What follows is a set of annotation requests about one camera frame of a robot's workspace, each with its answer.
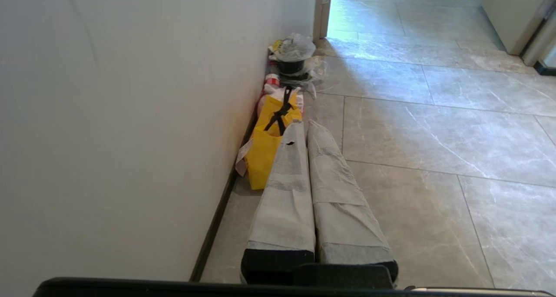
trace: black strap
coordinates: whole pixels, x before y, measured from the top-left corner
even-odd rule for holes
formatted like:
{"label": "black strap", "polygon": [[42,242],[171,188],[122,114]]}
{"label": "black strap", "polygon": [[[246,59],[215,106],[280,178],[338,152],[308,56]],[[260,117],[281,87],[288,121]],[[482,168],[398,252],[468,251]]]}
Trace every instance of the black strap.
{"label": "black strap", "polygon": [[288,114],[288,110],[292,108],[290,104],[290,94],[292,92],[292,87],[287,86],[286,90],[284,90],[284,101],[282,102],[282,108],[280,110],[274,112],[274,115],[270,118],[270,122],[266,125],[265,131],[268,131],[270,127],[274,124],[274,121],[278,122],[278,129],[280,129],[280,136],[284,135],[284,131],[286,131],[286,125],[284,125],[284,120],[282,116]]}

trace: black bucket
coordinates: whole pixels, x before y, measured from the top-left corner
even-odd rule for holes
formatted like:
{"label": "black bucket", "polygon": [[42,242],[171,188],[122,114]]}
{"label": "black bucket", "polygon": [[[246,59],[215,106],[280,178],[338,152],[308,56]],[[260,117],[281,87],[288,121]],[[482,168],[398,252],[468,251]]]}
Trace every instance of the black bucket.
{"label": "black bucket", "polygon": [[298,73],[303,69],[303,65],[305,61],[298,61],[298,62],[281,62],[277,61],[278,63],[278,70],[280,73],[284,75],[292,75],[294,73]]}

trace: baseboard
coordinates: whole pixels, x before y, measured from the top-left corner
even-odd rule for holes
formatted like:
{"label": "baseboard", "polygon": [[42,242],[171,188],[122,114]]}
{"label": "baseboard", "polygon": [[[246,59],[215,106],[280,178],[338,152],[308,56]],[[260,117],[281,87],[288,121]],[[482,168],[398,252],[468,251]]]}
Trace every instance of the baseboard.
{"label": "baseboard", "polygon": [[547,67],[544,63],[538,61],[533,66],[541,76],[556,76],[556,68]]}
{"label": "baseboard", "polygon": [[[253,132],[253,129],[255,128],[256,123],[257,123],[257,112],[256,109],[254,109],[251,119],[249,121],[248,128],[245,131],[245,135],[242,140],[242,146],[248,142]],[[191,273],[191,277],[189,278],[190,282],[199,282],[201,280],[201,276],[203,275],[205,265],[207,263],[207,260],[209,259],[212,244],[214,243],[214,239],[216,238],[216,233],[218,232],[218,228],[220,227],[220,222],[222,221],[222,217],[224,216],[224,210],[226,210],[226,206],[228,205],[228,200],[230,200],[230,194],[232,192],[232,189],[234,188],[234,183],[236,182],[236,178],[238,178],[238,174],[236,173],[234,166],[232,166],[232,171],[230,172],[230,176],[228,176],[228,182],[226,182],[226,186],[224,187],[224,192],[222,193],[222,197],[220,198],[220,202],[218,203],[218,207],[216,208],[214,217],[212,217],[212,222],[205,236],[205,241],[201,246],[201,250],[199,251],[199,255],[197,256],[195,267],[193,267],[193,272]]]}

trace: yellow tote bag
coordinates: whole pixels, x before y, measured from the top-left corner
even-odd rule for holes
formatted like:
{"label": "yellow tote bag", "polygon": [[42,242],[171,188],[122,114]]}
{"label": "yellow tote bag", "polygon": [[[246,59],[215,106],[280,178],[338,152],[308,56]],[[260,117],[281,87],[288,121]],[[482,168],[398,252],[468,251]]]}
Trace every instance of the yellow tote bag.
{"label": "yellow tote bag", "polygon": [[281,129],[285,129],[296,119],[301,121],[301,111],[295,103],[296,93],[290,96],[288,90],[291,92],[288,87],[284,93],[284,100],[290,97],[289,105],[284,105],[273,97],[265,97],[265,105],[262,107],[253,130],[253,145],[245,155],[252,190],[262,190],[266,186],[266,180],[268,180],[274,163],[274,156],[282,140],[282,134],[284,134]]}

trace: tiled floor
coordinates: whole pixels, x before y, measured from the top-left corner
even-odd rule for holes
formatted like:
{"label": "tiled floor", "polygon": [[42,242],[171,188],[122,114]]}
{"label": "tiled floor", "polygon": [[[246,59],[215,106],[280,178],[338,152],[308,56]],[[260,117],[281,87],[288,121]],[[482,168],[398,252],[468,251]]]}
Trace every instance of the tiled floor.
{"label": "tiled floor", "polygon": [[[304,117],[342,148],[398,287],[556,293],[556,78],[499,50],[478,6],[333,0]],[[202,281],[239,283],[260,194],[236,183]]]}

